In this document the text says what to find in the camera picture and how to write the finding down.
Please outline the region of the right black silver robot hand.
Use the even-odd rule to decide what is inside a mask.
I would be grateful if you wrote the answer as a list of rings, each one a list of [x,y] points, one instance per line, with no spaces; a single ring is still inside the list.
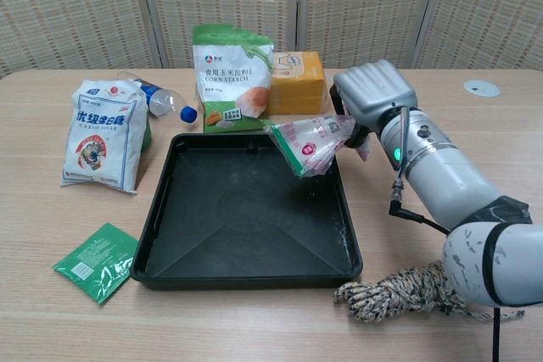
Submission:
[[[335,112],[355,121],[348,148],[360,147],[372,133],[379,135],[402,108],[418,108],[413,87],[384,59],[338,73],[329,95]]]

